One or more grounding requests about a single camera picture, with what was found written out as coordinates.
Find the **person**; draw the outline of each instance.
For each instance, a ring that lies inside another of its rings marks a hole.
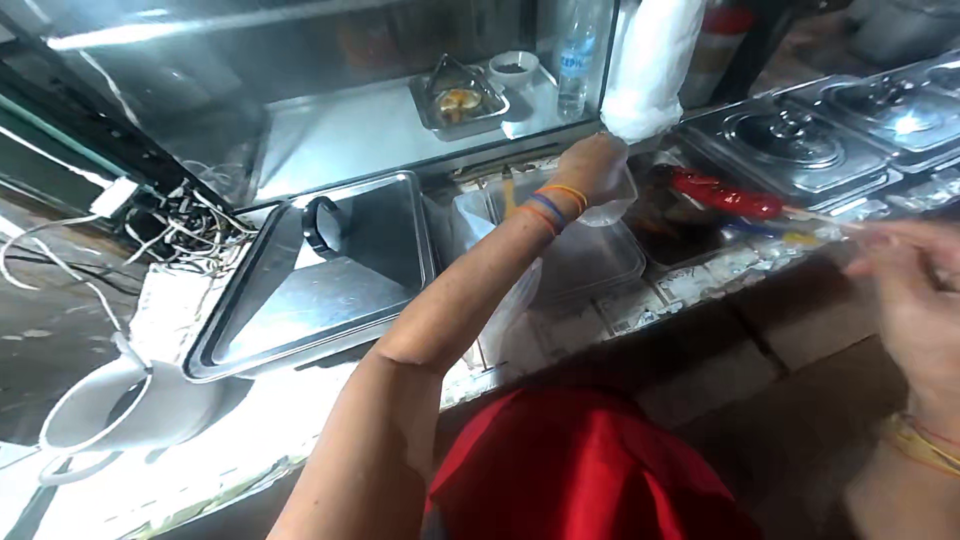
[[[537,197],[403,310],[344,387],[271,540],[761,537],[701,457],[596,389],[496,400],[433,471],[444,373],[564,224],[603,202],[626,156],[607,134],[574,144]],[[911,385],[900,429],[960,455],[950,442],[960,441],[960,299],[948,292],[960,284],[960,233],[924,223],[870,231],[850,271],[876,277],[882,337]],[[849,489],[863,537],[960,536],[960,478],[946,459],[906,448],[879,443]]]

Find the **white bowl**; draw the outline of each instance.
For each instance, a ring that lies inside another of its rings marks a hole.
[[[523,71],[520,73],[503,73],[497,69],[510,64],[519,65]],[[490,59],[490,70],[487,77],[491,81],[519,90],[533,81],[534,74],[539,68],[540,59],[537,58],[537,55],[526,51],[507,51]]]

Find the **wooden skewer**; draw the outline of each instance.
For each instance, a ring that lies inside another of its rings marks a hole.
[[[864,227],[863,227],[862,225],[860,225],[860,224],[857,224],[857,223],[848,223],[848,222],[846,222],[846,221],[840,221],[839,219],[837,219],[837,218],[835,218],[835,217],[833,217],[833,216],[825,215],[825,214],[822,214],[822,213],[811,212],[811,211],[801,210],[801,209],[795,209],[795,208],[793,208],[793,207],[783,207],[783,211],[786,212],[786,213],[793,214],[793,215],[795,215],[795,216],[797,216],[797,217],[800,217],[800,218],[802,218],[802,219],[817,219],[817,220],[820,220],[820,221],[823,221],[823,222],[826,222],[826,223],[830,223],[830,224],[832,224],[832,225],[836,225],[837,227],[840,227],[840,228],[843,228],[843,229],[849,229],[849,230],[851,230],[851,231],[863,231],[863,230],[864,230]]]

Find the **yellow bracelet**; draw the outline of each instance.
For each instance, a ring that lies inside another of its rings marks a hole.
[[[577,207],[579,208],[580,213],[584,213],[585,211],[587,211],[587,208],[589,207],[589,202],[587,201],[587,195],[584,195],[583,193],[581,193],[580,191],[577,191],[572,187],[567,187],[566,185],[545,185],[544,187],[541,187],[534,193],[540,193],[541,191],[547,191],[550,189],[559,189],[561,193],[566,193],[567,195],[573,195],[573,198],[576,199],[577,201]]]
[[[942,473],[960,478],[960,458],[927,440],[910,417],[897,413],[887,420],[886,439],[903,455]]]
[[[557,237],[557,228],[554,227],[553,222],[550,221],[550,218],[549,218],[549,217],[543,215],[542,213],[540,213],[540,212],[538,212],[538,211],[536,211],[536,210],[534,210],[534,209],[532,209],[532,208],[530,208],[530,207],[516,207],[516,209],[518,209],[518,210],[526,210],[526,211],[528,211],[528,212],[536,215],[538,218],[542,219],[542,220],[543,220],[543,223],[546,224],[547,229],[550,230],[550,232],[553,234],[554,237]]]

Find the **white pitcher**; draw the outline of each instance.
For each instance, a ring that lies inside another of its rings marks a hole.
[[[131,448],[181,443],[203,430],[220,404],[217,382],[190,382],[179,366],[144,362],[122,336],[114,335],[114,341],[122,355],[77,382],[43,422],[40,448],[60,456],[40,472],[41,485],[88,478]],[[129,404],[114,410],[121,398]],[[67,457],[82,451],[112,452],[84,469],[56,472]]]

